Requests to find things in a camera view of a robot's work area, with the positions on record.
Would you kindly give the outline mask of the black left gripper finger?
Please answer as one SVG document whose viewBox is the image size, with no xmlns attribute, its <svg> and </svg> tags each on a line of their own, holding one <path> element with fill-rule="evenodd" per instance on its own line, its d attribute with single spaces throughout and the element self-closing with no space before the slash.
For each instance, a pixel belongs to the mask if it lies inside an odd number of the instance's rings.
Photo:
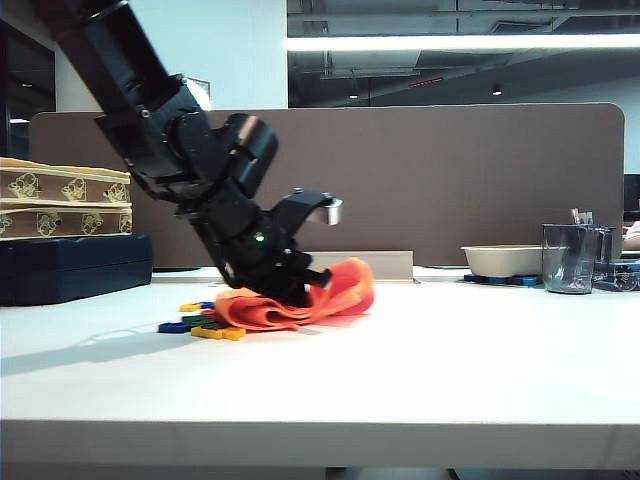
<svg viewBox="0 0 640 480">
<path fill-rule="evenodd" d="M 326 288 L 332 278 L 332 272 L 329 269 L 316 271 L 309 268 L 304 269 L 299 276 L 299 283 L 304 287 L 320 287 Z"/>
<path fill-rule="evenodd" d="M 280 303 L 293 307 L 308 307 L 310 305 L 308 285 L 294 281 L 286 284 L 277 295 Z"/>
</svg>

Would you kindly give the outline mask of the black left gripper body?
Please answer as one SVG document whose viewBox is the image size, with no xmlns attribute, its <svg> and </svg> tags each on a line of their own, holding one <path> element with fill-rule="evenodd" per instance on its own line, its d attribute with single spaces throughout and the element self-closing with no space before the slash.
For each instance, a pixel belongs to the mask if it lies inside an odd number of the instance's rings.
<svg viewBox="0 0 640 480">
<path fill-rule="evenodd" d="M 294 235 L 313 211 L 312 192 L 291 193 L 268 211 L 242 192 L 215 192 L 190 202 L 190 224 L 230 287 L 278 300 L 310 269 Z"/>
</svg>

